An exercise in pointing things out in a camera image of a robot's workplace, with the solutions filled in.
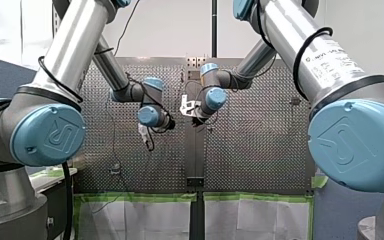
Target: label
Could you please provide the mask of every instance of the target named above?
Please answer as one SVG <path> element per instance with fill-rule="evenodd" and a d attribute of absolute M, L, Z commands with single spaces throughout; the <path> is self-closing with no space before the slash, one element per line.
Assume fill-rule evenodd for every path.
<path fill-rule="evenodd" d="M 364 70 L 348 56 L 337 42 L 333 40 L 325 42 L 327 43 L 326 48 L 316 52 L 306 51 L 302 57 L 305 65 L 320 83 L 328 87 L 339 79 L 352 78 L 355 73 L 364 73 Z"/>

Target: metal pegboard wall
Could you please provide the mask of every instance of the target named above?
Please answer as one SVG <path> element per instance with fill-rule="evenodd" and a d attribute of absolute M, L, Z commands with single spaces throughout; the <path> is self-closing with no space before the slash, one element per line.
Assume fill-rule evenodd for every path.
<path fill-rule="evenodd" d="M 208 62 L 224 69 L 237 64 Z M 207 131 L 205 191 L 308 193 L 314 175 L 306 146 L 309 105 L 301 98 L 293 105 L 294 98 L 299 94 L 281 60 L 250 89 L 229 93 Z"/>
<path fill-rule="evenodd" d="M 176 119 L 176 129 L 152 134 L 155 150 L 148 152 L 137 130 L 139 103 L 109 100 L 110 88 L 92 64 L 83 87 L 82 109 L 87 124 L 85 168 L 79 172 L 76 191 L 185 192 L 185 127 L 178 109 L 186 61 L 119 60 L 134 79 L 154 76 L 164 81 L 163 104 Z M 110 175 L 109 169 L 117 163 L 121 173 Z"/>

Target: white curtain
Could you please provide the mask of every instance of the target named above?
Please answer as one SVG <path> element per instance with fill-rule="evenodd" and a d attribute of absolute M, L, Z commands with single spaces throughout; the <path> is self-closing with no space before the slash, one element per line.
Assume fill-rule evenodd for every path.
<path fill-rule="evenodd" d="M 0 60 L 37 70 L 53 38 L 52 0 L 0 0 Z"/>

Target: light blue joint cap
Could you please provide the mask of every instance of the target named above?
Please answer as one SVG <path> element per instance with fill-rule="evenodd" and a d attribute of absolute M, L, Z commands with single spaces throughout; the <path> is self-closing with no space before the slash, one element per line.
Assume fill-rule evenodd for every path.
<path fill-rule="evenodd" d="M 127 7 L 131 2 L 132 0 L 117 0 L 117 3 L 120 5 L 120 7 Z"/>
<path fill-rule="evenodd" d="M 143 83 L 160 91 L 163 90 L 163 81 L 159 78 L 147 77 L 143 80 Z"/>
<path fill-rule="evenodd" d="M 201 77 L 203 75 L 205 75 L 207 72 L 210 72 L 214 69 L 217 69 L 218 70 L 218 65 L 215 64 L 215 63 L 207 63 L 207 64 L 204 64 L 202 67 L 201 67 Z"/>
<path fill-rule="evenodd" d="M 253 0 L 234 0 L 233 16 L 238 20 L 246 19 L 251 11 L 252 3 Z"/>
<path fill-rule="evenodd" d="M 158 124 L 159 114 L 157 110 L 151 106 L 145 106 L 139 109 L 139 122 L 147 127 L 156 127 Z"/>
<path fill-rule="evenodd" d="M 21 164 L 40 167 L 66 162 L 83 144 L 82 115 L 65 104 L 49 104 L 32 111 L 15 128 L 11 153 Z"/>
<path fill-rule="evenodd" d="M 341 100 L 312 119 L 308 145 L 323 172 L 337 183 L 384 193 L 384 104 Z"/>
<path fill-rule="evenodd" d="M 205 96 L 205 103 L 211 110 L 217 111 L 226 103 L 227 94 L 226 91 L 219 87 L 213 87 Z"/>

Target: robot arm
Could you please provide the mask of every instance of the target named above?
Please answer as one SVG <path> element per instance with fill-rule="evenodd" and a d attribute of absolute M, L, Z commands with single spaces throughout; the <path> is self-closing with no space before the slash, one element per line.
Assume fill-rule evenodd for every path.
<path fill-rule="evenodd" d="M 143 125 L 174 127 L 162 109 L 162 81 L 132 82 L 105 50 L 104 26 L 114 19 L 117 8 L 129 2 L 71 1 L 32 83 L 20 86 L 10 103 L 0 101 L 0 168 L 54 166 L 78 151 L 85 137 L 78 94 L 92 57 L 111 86 L 114 100 L 142 102 L 138 116 Z"/>
<path fill-rule="evenodd" d="M 308 146 L 317 165 L 343 186 L 384 193 L 384 76 L 366 73 L 333 40 L 330 28 L 317 26 L 317 0 L 304 1 L 308 11 L 299 0 L 257 1 L 234 1 L 235 17 L 248 21 L 265 44 L 260 41 L 240 65 L 243 73 L 232 75 L 245 80 L 276 51 L 311 103 Z M 215 83 L 213 89 L 229 88 L 225 78 L 215 65 L 201 71 L 203 86 Z M 196 104 L 196 112 L 207 115 L 196 117 L 208 118 L 224 104 L 225 96 L 217 98 L 217 109 L 206 111 L 214 100 L 209 91 Z"/>

